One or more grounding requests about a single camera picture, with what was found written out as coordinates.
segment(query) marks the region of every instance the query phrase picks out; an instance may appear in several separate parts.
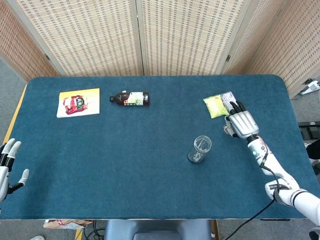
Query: white robotic arm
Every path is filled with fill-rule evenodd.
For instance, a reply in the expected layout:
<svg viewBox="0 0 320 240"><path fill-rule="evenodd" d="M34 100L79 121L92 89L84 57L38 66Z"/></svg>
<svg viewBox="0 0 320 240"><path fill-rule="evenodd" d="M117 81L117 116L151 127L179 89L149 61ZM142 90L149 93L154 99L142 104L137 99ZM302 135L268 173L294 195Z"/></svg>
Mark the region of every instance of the white robotic arm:
<svg viewBox="0 0 320 240"><path fill-rule="evenodd" d="M280 165L264 140L258 136L259 128L241 102L230 102L233 109L226 116L224 131L233 137L248 141L248 148L264 174L276 180L265 185L267 195L280 204L292 206L314 224L320 226L320 199L301 189L297 181Z"/></svg>
<svg viewBox="0 0 320 240"><path fill-rule="evenodd" d="M15 142L15 139L11 138L7 143L0 146L0 203L6 199L8 194L12 194L23 187L28 180L29 170L25 169L21 179L16 184L12 186L9 184L10 173L20 145L20 141Z"/></svg>

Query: glass cup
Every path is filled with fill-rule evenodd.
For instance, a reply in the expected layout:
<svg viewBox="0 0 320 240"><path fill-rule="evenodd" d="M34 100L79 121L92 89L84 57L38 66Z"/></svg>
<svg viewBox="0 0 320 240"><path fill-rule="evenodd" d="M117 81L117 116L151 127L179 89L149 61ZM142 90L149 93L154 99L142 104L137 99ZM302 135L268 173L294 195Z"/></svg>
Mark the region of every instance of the glass cup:
<svg viewBox="0 0 320 240"><path fill-rule="evenodd" d="M212 142L205 135L198 136L193 142L193 148L188 154L188 159L194 164L200 163L211 150Z"/></svg>

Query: beige room divider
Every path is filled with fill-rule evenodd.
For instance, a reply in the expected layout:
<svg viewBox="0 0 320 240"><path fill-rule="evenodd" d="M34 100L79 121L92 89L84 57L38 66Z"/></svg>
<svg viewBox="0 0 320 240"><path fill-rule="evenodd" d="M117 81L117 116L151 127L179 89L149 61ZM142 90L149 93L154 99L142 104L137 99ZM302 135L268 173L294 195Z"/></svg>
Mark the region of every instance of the beige room divider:
<svg viewBox="0 0 320 240"><path fill-rule="evenodd" d="M134 0L8 0L62 75L142 75Z"/></svg>
<svg viewBox="0 0 320 240"><path fill-rule="evenodd" d="M214 75L220 73L251 1L136 3L146 75Z"/></svg>
<svg viewBox="0 0 320 240"><path fill-rule="evenodd" d="M241 24L243 33L238 34L233 42L229 51L230 60L225 62L222 74L243 72L277 15L285 6L284 0L258 0L250 5Z"/></svg>
<svg viewBox="0 0 320 240"><path fill-rule="evenodd" d="M245 66L243 74L276 74L290 97L320 76L320 1L291 0Z"/></svg>
<svg viewBox="0 0 320 240"><path fill-rule="evenodd" d="M3 0L0 0L0 59L27 82L39 76L58 75Z"/></svg>
<svg viewBox="0 0 320 240"><path fill-rule="evenodd" d="M62 75L221 72L257 0L6 0Z"/></svg>

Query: cable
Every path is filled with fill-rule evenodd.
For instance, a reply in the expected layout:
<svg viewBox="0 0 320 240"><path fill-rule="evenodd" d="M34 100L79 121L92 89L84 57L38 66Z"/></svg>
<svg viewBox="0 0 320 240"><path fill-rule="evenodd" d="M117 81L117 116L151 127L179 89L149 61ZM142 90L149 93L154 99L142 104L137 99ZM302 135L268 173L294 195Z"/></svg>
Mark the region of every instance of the cable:
<svg viewBox="0 0 320 240"><path fill-rule="evenodd" d="M279 180L278 180L277 176L275 175L275 173L270 168L266 167L264 163L260 164L260 168L265 169L265 170L269 171L270 173L272 173L272 175L274 176L274 178L276 180L277 192L279 193L280 192L280 184L279 184Z"/></svg>
<svg viewBox="0 0 320 240"><path fill-rule="evenodd" d="M263 159L262 159L262 162L261 162L261 164L260 164L259 167L262 168L262 169L265 169L265 170L269 171L270 173L272 173L272 175L274 176L274 179L276 180L277 191L278 191L278 193L279 193L279 191L280 191L280 184L279 184L279 180L278 180L276 174L275 174L270 168L268 168L268 167L265 166L265 162L266 162L267 157L268 157L268 154L269 154L268 146L267 146L267 144L265 143L265 141L264 141L261 137L259 137L259 136L257 136L257 137L263 142L264 147L265 147L265 150L266 150L265 155L264 155L264 157L263 157ZM263 211L265 211L267 208L269 208L269 207L271 206L271 204L273 204L274 202L275 202L275 200L273 199L273 200L272 200L267 206L265 206L261 211L259 211L257 214L255 214L253 217L251 217L249 220L245 221L245 222L242 223L240 226L238 226L238 228L237 228L233 233L231 233L227 238L225 238L224 240L228 240L229 238L231 238L240 228L242 228L244 225L246 225L246 224L247 224L248 222L250 222L251 220L255 219L255 218L256 218L258 215L260 215Z"/></svg>
<svg viewBox="0 0 320 240"><path fill-rule="evenodd" d="M94 220L93 221L93 231L95 232L95 235L97 235L99 238L104 238L105 235L100 235L98 233L98 230L97 230L97 220Z"/></svg>
<svg viewBox="0 0 320 240"><path fill-rule="evenodd" d="M269 202L269 204L267 206L265 206L262 210L260 210L257 214L255 214L253 217L251 217L250 219L248 219L247 221L245 221L244 223L242 223L240 226L237 227L236 230L233 231L233 233L231 233L227 238L225 238L224 240L228 240L229 238L231 238L240 228L242 228L244 225L246 225L248 222L250 222L251 220L255 219L258 215L260 215L264 210L266 210L267 208L269 208L271 206L271 204L273 204L275 202L275 200L273 199L271 202Z"/></svg>
<svg viewBox="0 0 320 240"><path fill-rule="evenodd" d="M259 167L262 168L262 169L267 170L268 172L270 172L270 173L274 176L274 179L275 179L276 184L277 184L277 192L279 193L279 191L280 191L280 184L279 184L279 180L278 180L276 174L275 174L270 168L268 168L268 167L265 166L265 162L267 161L267 156L268 156L268 154L269 154L268 146L267 146L267 144L265 143L265 141L264 141L260 136L257 136L257 137L261 140L261 142L263 142L263 145L264 145L265 150L266 150L265 155L264 155L264 157L263 157L263 159L262 159L262 162L261 162L261 164L260 164Z"/></svg>
<svg viewBox="0 0 320 240"><path fill-rule="evenodd" d="M97 229L95 223L93 223L93 231L86 235L86 228L83 228L83 235L85 240L90 240L89 237L92 235L95 240L103 240L104 236L99 234L99 231L105 231L105 229Z"/></svg>

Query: dark brown bottle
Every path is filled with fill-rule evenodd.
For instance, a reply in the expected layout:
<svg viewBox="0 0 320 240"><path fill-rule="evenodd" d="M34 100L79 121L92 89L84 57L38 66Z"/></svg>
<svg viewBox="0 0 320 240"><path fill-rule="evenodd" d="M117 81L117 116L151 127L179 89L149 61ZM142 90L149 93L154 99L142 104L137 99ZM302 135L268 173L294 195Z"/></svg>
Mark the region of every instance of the dark brown bottle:
<svg viewBox="0 0 320 240"><path fill-rule="evenodd" d="M111 96L110 102L122 106L149 106L149 93L146 91L123 91Z"/></svg>

